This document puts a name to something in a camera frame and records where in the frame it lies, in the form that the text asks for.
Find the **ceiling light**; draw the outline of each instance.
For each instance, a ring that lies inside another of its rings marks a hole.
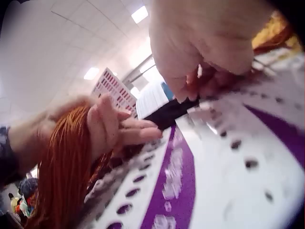
[[[130,90],[130,93],[133,94],[134,97],[139,98],[140,91],[139,91],[139,89],[137,89],[136,87],[133,87],[133,88]]]
[[[84,79],[93,80],[94,77],[99,73],[99,69],[96,67],[92,67],[87,71],[87,73],[84,76]]]
[[[144,18],[148,16],[148,12],[145,6],[142,6],[140,9],[138,9],[136,12],[134,12],[132,15],[133,20],[136,24],[138,24],[140,21],[142,21]]]
[[[151,59],[149,61],[147,61],[146,64],[144,64],[141,68],[140,68],[140,73],[143,73],[145,72],[147,69],[149,69],[150,67],[154,66],[155,65],[155,60],[154,59]]]

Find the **sleeve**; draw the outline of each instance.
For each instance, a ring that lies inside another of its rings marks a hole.
[[[11,149],[8,131],[9,128],[0,127],[0,188],[22,179],[17,172],[19,164]]]

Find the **hand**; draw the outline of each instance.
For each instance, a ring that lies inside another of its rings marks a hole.
[[[20,174],[25,174],[40,161],[41,151],[48,144],[56,122],[61,116],[84,105],[91,106],[87,116],[87,125],[91,136],[92,160],[111,150],[120,135],[126,136],[119,133],[119,125],[130,122],[128,111],[113,108],[107,95],[103,95],[99,100],[89,96],[79,96],[62,106],[42,112],[32,120],[10,128],[10,145],[19,160]],[[137,123],[137,125],[142,123],[142,121],[136,120],[132,122]],[[139,143],[161,137],[161,131],[154,124],[145,123],[149,125],[148,128],[133,131]],[[131,130],[122,129],[122,133],[128,134]],[[124,144],[133,144],[133,141],[128,140],[128,137],[123,137],[123,142]]]
[[[109,152],[116,144],[142,144],[162,137],[157,125],[147,120],[130,118],[126,111],[112,107],[110,97],[102,95],[88,112],[88,128],[91,135],[92,159]]]
[[[155,0],[149,28],[152,54],[178,101],[212,95],[234,82],[234,74],[250,70],[252,38],[272,11],[263,0]],[[199,64],[203,74],[198,80]]]

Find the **black fabric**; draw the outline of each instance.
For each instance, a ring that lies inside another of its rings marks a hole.
[[[176,124],[175,119],[185,115],[187,110],[199,105],[199,99],[190,101],[186,99],[183,103],[178,103],[176,99],[164,104],[158,110],[147,116],[145,120],[154,122],[160,130],[165,130]]]

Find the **yellow fabric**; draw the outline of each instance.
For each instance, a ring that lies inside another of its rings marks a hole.
[[[14,198],[11,200],[11,208],[12,208],[13,213],[15,213],[15,207],[17,206],[18,200],[19,200],[18,197],[14,197]]]
[[[275,35],[279,34],[287,25],[288,23],[286,22],[284,17],[279,12],[275,11],[271,15],[270,21],[266,24],[266,26],[253,38],[253,49],[272,39]],[[288,48],[290,48],[290,51],[282,59],[288,58],[289,56],[302,51],[302,47],[295,34],[293,34],[285,42],[285,44]]]

